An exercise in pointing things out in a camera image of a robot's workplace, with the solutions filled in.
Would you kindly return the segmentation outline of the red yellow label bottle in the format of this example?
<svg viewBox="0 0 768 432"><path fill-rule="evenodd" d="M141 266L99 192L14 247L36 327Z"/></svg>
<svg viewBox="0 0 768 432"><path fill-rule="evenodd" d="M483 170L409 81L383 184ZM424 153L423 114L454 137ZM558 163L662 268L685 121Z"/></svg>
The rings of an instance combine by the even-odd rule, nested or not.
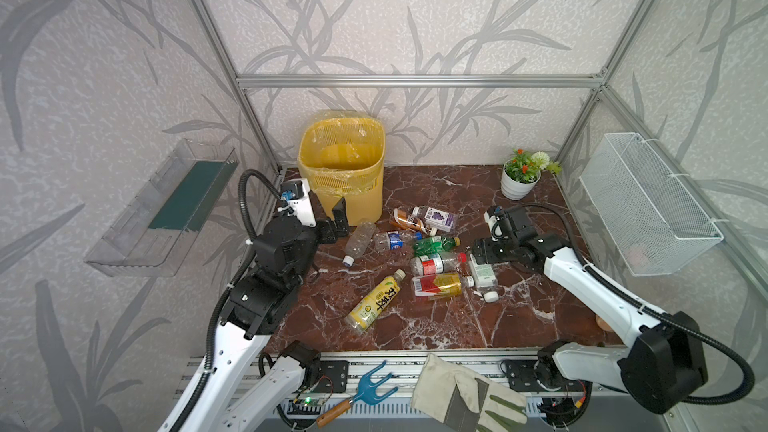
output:
<svg viewBox="0 0 768 432"><path fill-rule="evenodd" d="M414 295L428 299L458 296L464 289L472 288L474 285L475 280L471 276L459 273L442 273L412 278Z"/></svg>

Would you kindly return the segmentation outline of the yellow label tea bottle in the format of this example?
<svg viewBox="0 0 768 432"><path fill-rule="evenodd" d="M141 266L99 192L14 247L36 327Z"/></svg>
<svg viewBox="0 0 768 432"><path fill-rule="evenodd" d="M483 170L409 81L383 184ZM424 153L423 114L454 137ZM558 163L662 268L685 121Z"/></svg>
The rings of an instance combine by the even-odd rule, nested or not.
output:
<svg viewBox="0 0 768 432"><path fill-rule="evenodd" d="M385 277L345 317L347 325L357 333L367 331L397 297L405 277L402 269Z"/></svg>

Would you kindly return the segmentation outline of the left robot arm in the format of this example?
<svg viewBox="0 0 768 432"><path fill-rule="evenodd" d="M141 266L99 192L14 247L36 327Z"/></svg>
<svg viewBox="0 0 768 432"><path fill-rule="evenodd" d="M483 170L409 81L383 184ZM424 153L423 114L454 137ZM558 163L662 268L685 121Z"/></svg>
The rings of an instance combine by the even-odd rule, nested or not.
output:
<svg viewBox="0 0 768 432"><path fill-rule="evenodd" d="M278 201L277 212L261 232L254 227L247 201L252 178ZM241 174L238 202L250 245L214 307L203 360L161 430L254 431L290 394L318 382L319 351L295 341L245 394L233 397L297 302L318 248L349 233L345 199L333 206L331 218L318 219L310 192L305 179L275 186L255 169Z"/></svg>

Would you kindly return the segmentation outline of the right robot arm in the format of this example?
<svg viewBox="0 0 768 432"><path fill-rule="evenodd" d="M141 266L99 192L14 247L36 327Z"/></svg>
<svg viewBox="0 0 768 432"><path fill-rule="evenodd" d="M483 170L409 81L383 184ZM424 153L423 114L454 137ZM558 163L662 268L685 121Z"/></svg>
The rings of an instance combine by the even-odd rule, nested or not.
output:
<svg viewBox="0 0 768 432"><path fill-rule="evenodd" d="M587 261L568 219L563 236L542 234L530 220L530 204L490 206L484 213L489 237L477 239L472 254L481 264L518 263L569 291L620 338L620 348L600 348L560 341L541 350L550 368L565 379L611 387L631 396L649 412L661 415L679 403L718 406L738 402L753 390L750 364L720 341L702 333L684 312L670 314L631 293ZM728 357L742 373L731 391L698 396L708 381L704 349Z"/></svg>

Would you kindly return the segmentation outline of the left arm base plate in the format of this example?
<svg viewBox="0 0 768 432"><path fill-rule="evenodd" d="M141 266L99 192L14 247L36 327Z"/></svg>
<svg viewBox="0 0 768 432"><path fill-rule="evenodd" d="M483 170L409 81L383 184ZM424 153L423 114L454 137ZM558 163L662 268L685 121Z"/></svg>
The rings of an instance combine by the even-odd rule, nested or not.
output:
<svg viewBox="0 0 768 432"><path fill-rule="evenodd" d="M322 360L318 382L311 389L317 394L344 393L349 378L349 362L346 360Z"/></svg>

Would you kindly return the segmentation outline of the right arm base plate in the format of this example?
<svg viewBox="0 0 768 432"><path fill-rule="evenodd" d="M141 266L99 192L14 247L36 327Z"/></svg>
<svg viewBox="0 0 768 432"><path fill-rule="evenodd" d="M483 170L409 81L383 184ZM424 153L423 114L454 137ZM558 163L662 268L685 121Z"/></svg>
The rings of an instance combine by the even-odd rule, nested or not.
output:
<svg viewBox="0 0 768 432"><path fill-rule="evenodd" d="M579 381L565 379L556 368L540 360L504 359L500 370L511 389L518 392L577 394L584 391Z"/></svg>

